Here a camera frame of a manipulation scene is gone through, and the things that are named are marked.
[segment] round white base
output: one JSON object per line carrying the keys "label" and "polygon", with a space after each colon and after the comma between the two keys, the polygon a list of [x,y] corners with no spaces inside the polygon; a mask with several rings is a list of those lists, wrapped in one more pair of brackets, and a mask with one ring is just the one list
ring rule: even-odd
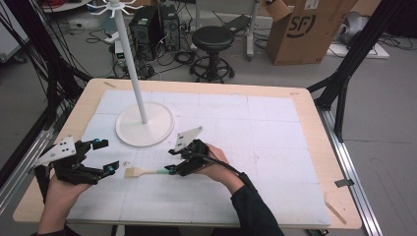
{"label": "round white base", "polygon": [[150,147],[165,140],[174,129],[174,118],[164,105],[144,103],[148,122],[142,123],[138,105],[133,105],[120,114],[116,122],[119,138],[128,145]]}

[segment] person's hand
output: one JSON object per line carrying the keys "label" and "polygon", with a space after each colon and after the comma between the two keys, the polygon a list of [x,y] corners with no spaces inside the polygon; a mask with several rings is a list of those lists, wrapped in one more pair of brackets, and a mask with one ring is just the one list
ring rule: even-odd
{"label": "person's hand", "polygon": [[[227,160],[226,155],[222,149],[210,144],[206,145],[209,147],[208,156],[229,164],[229,161]],[[197,171],[196,173],[207,175],[210,179],[222,183],[227,187],[232,195],[244,185],[236,173],[220,164],[209,165],[206,168]]]}
{"label": "person's hand", "polygon": [[88,184],[73,185],[58,180],[55,175],[52,176],[37,233],[44,234],[62,230],[71,207],[76,203],[79,195],[90,186]]}

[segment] stool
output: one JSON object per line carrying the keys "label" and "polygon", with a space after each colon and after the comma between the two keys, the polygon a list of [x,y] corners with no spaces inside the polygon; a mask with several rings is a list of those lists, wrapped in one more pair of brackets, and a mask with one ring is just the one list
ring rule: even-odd
{"label": "stool", "polygon": [[233,33],[229,29],[212,26],[199,28],[193,33],[192,40],[197,48],[208,54],[208,56],[194,61],[190,67],[190,74],[197,76],[196,82],[199,82],[200,79],[209,82],[220,80],[224,84],[224,77],[229,75],[230,78],[233,78],[235,76],[233,68],[218,56],[220,51],[229,48],[234,41]]}

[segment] person's arm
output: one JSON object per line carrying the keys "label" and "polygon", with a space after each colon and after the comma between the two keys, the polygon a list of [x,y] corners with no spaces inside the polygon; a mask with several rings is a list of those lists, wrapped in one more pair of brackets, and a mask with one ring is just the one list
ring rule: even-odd
{"label": "person's arm", "polygon": [[79,195],[90,185],[73,185],[60,181],[54,175],[51,178],[46,195],[45,207],[37,227],[37,234],[42,236],[64,235],[65,220]]}
{"label": "person's arm", "polygon": [[[224,152],[207,144],[210,156],[228,163]],[[214,181],[222,183],[232,195],[231,200],[236,209],[245,236],[275,235],[283,236],[275,217],[264,203],[258,191],[250,189],[233,171],[219,164],[212,164],[197,173],[205,174]]]}

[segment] white pole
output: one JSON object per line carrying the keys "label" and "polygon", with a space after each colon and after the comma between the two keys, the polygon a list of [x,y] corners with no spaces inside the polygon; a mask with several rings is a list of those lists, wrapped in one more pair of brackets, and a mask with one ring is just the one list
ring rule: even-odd
{"label": "white pole", "polygon": [[121,10],[115,10],[114,21],[116,22],[117,30],[119,31],[120,41],[122,43],[123,52],[125,53],[126,63],[129,69],[129,76],[132,81],[133,90],[135,92],[136,101],[138,102],[139,112],[141,113],[142,123],[148,122],[148,117],[145,112],[144,101],[142,99],[141,89],[139,88],[138,74],[136,73],[136,67],[132,56],[131,47],[129,44],[128,34],[126,33],[126,26],[123,20],[123,14]]}

